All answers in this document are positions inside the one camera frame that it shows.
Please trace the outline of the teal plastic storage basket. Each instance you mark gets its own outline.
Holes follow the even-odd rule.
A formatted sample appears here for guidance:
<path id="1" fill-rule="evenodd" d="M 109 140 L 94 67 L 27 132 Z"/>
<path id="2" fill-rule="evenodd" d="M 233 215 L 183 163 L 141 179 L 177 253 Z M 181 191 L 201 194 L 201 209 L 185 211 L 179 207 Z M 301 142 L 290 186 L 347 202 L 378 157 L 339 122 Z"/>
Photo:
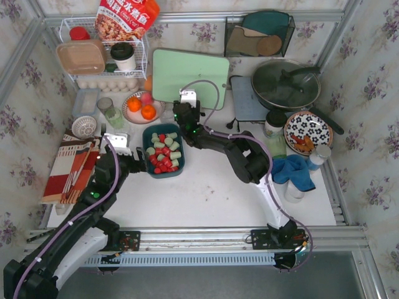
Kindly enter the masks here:
<path id="1" fill-rule="evenodd" d="M 166 136 L 167 133 L 176 132 L 178 137 L 176 139 L 171 139 Z M 160 142 L 158 137 L 159 134 L 164 134 L 166 136 L 165 142 Z M 153 125 L 146 128 L 142 134 L 143 150 L 146 156 L 147 162 L 147 173 L 155 179 L 171 178 L 178 176 L 185 166 L 185 155 L 183 149 L 183 139 L 180 134 L 180 129 L 171 123 Z M 180 166 L 172 168 L 172 163 L 170 159 L 170 153 L 172 151 L 180 151 L 182 157 L 178 159 Z M 157 164 L 152 164 L 149 161 L 149 156 L 155 154 L 157 156 Z M 164 173 L 155 174 L 154 169 L 161 168 Z"/>

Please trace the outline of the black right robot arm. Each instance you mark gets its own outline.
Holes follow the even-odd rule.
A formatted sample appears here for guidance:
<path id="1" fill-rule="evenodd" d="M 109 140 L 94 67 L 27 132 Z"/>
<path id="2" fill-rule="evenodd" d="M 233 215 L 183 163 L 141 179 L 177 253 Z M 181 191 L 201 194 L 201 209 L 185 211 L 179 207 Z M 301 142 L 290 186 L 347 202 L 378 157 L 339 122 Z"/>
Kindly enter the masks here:
<path id="1" fill-rule="evenodd" d="M 265 213 L 270 213 L 267 228 L 271 231 L 271 239 L 281 247 L 293 238 L 297 224 L 283 208 L 273 186 L 272 158 L 267 149 L 248 131 L 227 135 L 200 124 L 199 110 L 199 107 L 193 107 L 189 103 L 173 103 L 175 121 L 183 139 L 190 147 L 225 154 L 238 179 L 246 184 L 256 185 L 262 193 L 262 208 Z"/>

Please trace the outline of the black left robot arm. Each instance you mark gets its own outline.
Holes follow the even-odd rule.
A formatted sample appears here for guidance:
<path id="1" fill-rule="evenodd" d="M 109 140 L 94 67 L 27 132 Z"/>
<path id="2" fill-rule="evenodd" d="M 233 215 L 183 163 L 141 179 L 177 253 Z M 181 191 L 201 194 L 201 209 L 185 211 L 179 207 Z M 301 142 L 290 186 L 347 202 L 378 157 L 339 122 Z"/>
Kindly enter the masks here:
<path id="1" fill-rule="evenodd" d="M 146 169 L 141 151 L 134 158 L 108 148 L 63 222 L 31 254 L 5 266 L 4 297 L 57 298 L 89 257 L 102 249 L 119 250 L 120 226 L 104 215 L 127 177 Z"/>

